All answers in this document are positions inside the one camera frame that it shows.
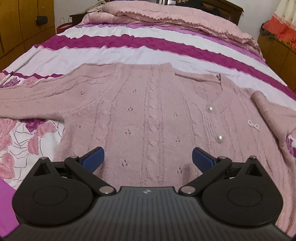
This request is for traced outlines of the dark bedside table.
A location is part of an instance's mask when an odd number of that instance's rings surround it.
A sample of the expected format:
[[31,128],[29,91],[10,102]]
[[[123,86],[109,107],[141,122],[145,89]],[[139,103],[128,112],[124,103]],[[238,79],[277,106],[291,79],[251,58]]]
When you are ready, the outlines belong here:
[[81,23],[81,21],[83,20],[85,15],[86,15],[86,13],[79,13],[79,14],[70,15],[69,17],[72,19],[72,25],[76,26],[79,23]]

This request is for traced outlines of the pink folded blanket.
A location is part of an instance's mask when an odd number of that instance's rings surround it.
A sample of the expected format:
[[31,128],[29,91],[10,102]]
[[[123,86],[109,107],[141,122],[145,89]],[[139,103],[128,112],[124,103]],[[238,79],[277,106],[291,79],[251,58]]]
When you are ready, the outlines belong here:
[[100,12],[88,13],[79,24],[143,24],[179,27],[218,38],[263,59],[257,41],[234,23],[200,9],[168,6],[147,1],[111,1]]

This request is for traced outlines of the wooden side cabinet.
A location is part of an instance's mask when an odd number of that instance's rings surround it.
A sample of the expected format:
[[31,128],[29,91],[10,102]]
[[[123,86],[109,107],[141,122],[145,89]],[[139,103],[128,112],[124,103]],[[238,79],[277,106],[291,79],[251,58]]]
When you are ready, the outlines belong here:
[[295,50],[269,34],[259,34],[257,40],[266,64],[295,93]]

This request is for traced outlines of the dark wooden headboard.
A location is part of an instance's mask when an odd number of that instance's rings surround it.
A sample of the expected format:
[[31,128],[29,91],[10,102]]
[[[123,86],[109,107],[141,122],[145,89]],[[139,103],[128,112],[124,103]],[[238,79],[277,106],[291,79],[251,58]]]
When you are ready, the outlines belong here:
[[212,15],[220,16],[238,25],[243,8],[229,2],[220,0],[205,1],[177,1],[177,6],[200,9]]

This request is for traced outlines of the yellow wooden wardrobe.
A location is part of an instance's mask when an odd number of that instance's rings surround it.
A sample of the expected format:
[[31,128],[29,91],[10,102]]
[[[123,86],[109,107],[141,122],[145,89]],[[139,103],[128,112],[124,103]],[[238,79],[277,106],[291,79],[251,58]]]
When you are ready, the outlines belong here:
[[[37,16],[48,23],[36,24]],[[54,1],[1,1],[1,70],[28,51],[56,34]]]

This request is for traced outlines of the pink knit cardigan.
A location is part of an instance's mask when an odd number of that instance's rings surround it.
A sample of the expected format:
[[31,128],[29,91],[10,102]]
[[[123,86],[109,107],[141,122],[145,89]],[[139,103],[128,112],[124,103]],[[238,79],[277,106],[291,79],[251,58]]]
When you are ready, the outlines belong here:
[[54,159],[101,146],[97,172],[120,186],[181,187],[197,175],[191,153],[245,161],[258,157],[283,196],[277,225],[295,233],[295,111],[224,75],[200,75],[170,64],[83,64],[67,75],[1,90],[1,117],[62,120]]

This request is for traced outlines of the red bag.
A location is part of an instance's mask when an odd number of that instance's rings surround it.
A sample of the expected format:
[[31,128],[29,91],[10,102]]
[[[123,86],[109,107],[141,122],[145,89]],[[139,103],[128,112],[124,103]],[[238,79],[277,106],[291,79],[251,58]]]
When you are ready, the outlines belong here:
[[73,23],[72,23],[71,17],[68,18],[67,22],[65,22],[64,17],[61,17],[60,18],[60,25],[56,28],[56,33],[60,34],[60,33],[64,32],[65,30],[71,28],[72,26],[73,26]]

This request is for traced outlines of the orange floral curtain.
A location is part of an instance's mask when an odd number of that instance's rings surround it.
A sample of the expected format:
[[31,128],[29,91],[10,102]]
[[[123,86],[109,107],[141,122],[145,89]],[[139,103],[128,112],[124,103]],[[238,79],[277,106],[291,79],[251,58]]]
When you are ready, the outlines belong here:
[[263,28],[295,50],[296,0],[281,0],[272,18]]

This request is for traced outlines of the floral striped bed sheet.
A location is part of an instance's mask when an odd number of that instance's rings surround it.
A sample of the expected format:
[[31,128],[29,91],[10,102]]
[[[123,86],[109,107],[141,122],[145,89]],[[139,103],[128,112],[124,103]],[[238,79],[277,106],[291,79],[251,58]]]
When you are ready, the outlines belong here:
[[[71,27],[33,46],[1,72],[1,90],[67,75],[83,64],[170,64],[200,75],[224,75],[238,87],[262,92],[295,111],[295,94],[255,54],[179,27],[143,24],[86,24]],[[62,120],[1,117],[1,199],[11,198],[36,161],[53,162],[64,133]],[[295,135],[287,137],[295,158]]]

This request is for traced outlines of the black wardrobe knob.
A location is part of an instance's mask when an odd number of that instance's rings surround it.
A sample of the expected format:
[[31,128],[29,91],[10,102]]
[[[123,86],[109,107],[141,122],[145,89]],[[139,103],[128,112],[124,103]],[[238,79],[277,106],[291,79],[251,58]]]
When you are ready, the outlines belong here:
[[38,26],[42,26],[48,23],[48,17],[47,16],[37,16],[36,17],[36,24]]

